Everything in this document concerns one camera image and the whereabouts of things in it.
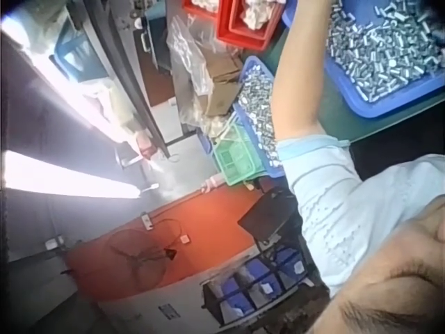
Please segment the green table surface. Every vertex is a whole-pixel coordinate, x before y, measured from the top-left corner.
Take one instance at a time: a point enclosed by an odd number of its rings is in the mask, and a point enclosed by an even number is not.
[[[288,29],[285,29],[276,43],[258,55],[273,74],[277,70],[288,32]],[[362,118],[352,112],[337,87],[325,75],[320,123],[329,135],[354,142],[400,123],[443,101],[445,101],[445,90],[441,89],[379,118]]]

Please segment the white cloth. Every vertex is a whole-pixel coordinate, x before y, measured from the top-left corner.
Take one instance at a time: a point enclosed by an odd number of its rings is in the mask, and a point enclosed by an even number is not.
[[[347,146],[326,135],[277,145],[303,237],[331,296],[394,229],[445,193],[443,156],[392,166],[363,182]]]

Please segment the green plastic basket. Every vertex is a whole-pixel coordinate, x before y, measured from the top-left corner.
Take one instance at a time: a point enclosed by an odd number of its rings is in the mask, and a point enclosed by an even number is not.
[[[248,134],[236,122],[231,122],[214,145],[213,155],[230,186],[266,174]]]

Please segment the cardboard box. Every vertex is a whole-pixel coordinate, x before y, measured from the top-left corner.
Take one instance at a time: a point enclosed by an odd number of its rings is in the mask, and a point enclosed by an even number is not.
[[[206,49],[201,51],[213,81],[213,92],[199,96],[198,101],[206,116],[226,115],[241,89],[238,77],[243,64],[236,56],[215,54]]]

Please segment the person's arm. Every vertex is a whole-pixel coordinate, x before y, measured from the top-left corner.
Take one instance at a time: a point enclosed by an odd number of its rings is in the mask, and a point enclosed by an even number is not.
[[[332,0],[299,0],[273,85],[275,139],[323,133],[318,108]]]

